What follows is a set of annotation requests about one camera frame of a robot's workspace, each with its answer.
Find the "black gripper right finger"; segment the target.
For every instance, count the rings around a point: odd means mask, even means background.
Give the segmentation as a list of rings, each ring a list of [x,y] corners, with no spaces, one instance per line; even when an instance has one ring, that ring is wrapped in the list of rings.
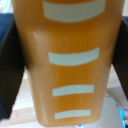
[[[121,21],[113,66],[128,99],[128,17],[123,17]]]

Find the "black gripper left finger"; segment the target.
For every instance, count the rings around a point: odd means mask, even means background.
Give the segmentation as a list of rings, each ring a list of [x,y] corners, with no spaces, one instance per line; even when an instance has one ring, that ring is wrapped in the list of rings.
[[[24,66],[14,16],[0,15],[0,120],[10,118]]]

